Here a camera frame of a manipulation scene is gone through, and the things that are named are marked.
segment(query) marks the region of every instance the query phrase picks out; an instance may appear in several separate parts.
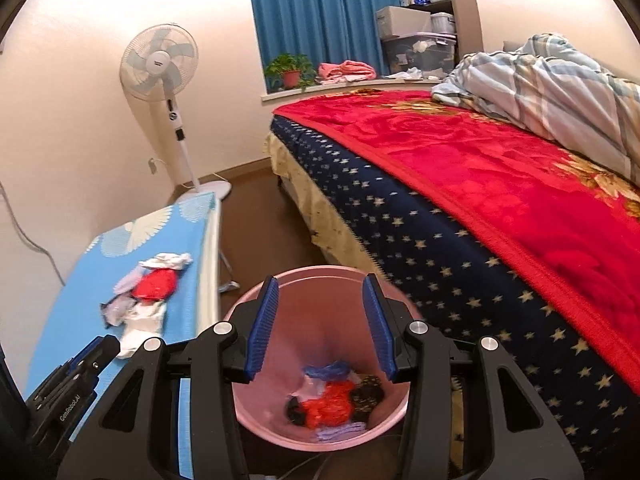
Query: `curtain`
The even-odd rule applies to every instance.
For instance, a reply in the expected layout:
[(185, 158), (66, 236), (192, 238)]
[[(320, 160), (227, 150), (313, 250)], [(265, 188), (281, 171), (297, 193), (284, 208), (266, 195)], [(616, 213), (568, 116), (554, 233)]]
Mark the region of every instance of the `curtain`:
[(377, 10), (398, 0), (252, 0), (262, 63), (283, 52), (321, 62), (346, 59), (388, 73), (376, 27)]

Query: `standing fan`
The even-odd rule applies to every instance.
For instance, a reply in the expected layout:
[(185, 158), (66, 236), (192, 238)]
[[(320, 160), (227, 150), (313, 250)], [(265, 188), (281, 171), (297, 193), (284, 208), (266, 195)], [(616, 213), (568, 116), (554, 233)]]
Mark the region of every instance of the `standing fan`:
[(173, 23), (155, 25), (140, 32), (125, 49), (120, 62), (122, 87), (143, 101), (166, 101), (169, 120), (189, 168), (193, 189), (185, 195), (215, 192), (222, 200), (231, 191), (226, 180), (201, 184), (191, 166), (182, 118), (175, 102), (198, 66), (198, 47), (186, 30)]

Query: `fan grille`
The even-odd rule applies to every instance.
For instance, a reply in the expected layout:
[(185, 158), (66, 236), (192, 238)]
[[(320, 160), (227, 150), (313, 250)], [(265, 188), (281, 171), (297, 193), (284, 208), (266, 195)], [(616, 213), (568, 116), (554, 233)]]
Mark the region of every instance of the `fan grille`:
[(120, 61), (120, 81), (127, 92), (144, 101), (162, 101), (169, 97), (162, 78), (154, 78), (144, 67), (144, 60), (156, 50), (171, 52), (171, 62), (180, 74), (174, 87), (171, 89), (169, 86), (171, 94), (177, 94), (187, 86), (198, 65), (196, 42), (182, 27), (165, 23), (143, 30), (124, 51)]

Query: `brown floor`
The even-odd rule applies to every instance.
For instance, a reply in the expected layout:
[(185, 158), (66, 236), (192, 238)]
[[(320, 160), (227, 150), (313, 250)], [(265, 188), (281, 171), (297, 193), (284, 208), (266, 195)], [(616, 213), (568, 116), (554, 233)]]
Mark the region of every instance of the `brown floor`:
[[(226, 312), (247, 290), (269, 274), (325, 264), (311, 241), (296, 206), (280, 190), (270, 169), (232, 178), (233, 190), (222, 205), (222, 250), (233, 267), (240, 290), (222, 295)], [(223, 270), (220, 282), (228, 275)], [(399, 428), (391, 433), (396, 435)], [(249, 472), (280, 476), (313, 456), (266, 442), (241, 428)], [(390, 436), (336, 452), (322, 470), (321, 480), (390, 480), (396, 472), (399, 438)], [(309, 480), (328, 455), (312, 460), (287, 479)]]

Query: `window sill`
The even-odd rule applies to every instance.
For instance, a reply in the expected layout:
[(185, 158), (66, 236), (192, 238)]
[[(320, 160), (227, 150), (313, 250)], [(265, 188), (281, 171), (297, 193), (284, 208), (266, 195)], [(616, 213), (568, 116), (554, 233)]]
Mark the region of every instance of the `window sill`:
[(329, 85), (314, 85), (307, 86), (306, 88), (294, 88), (293, 90), (281, 90), (272, 94), (265, 94), (261, 96), (261, 100), (273, 101), (283, 97), (290, 97), (297, 94), (313, 94), (322, 92), (324, 90), (331, 90), (334, 88), (351, 88), (357, 86), (378, 86), (378, 85), (436, 85), (440, 82), (439, 79), (370, 79), (368, 81), (354, 81), (353, 83), (334, 83)]

